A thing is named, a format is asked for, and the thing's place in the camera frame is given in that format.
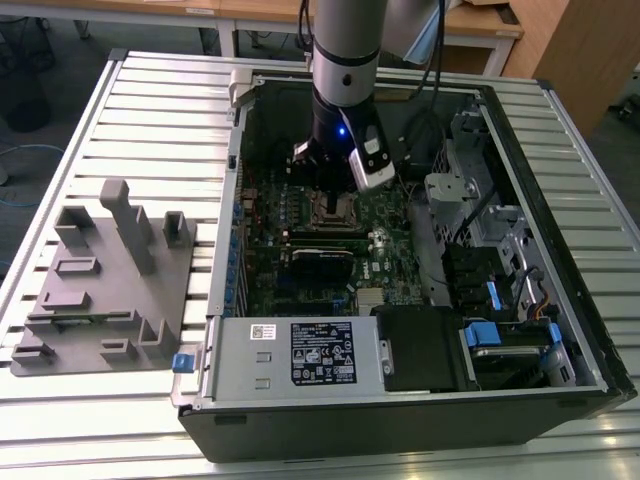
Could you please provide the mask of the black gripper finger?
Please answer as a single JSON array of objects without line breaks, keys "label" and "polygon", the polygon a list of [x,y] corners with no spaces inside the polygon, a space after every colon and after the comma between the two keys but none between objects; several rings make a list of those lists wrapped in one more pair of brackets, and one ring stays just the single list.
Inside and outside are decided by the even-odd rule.
[{"label": "black gripper finger", "polygon": [[335,214],[341,192],[341,164],[339,158],[309,139],[294,146],[291,174],[303,186],[312,187],[326,195],[326,212]]}]

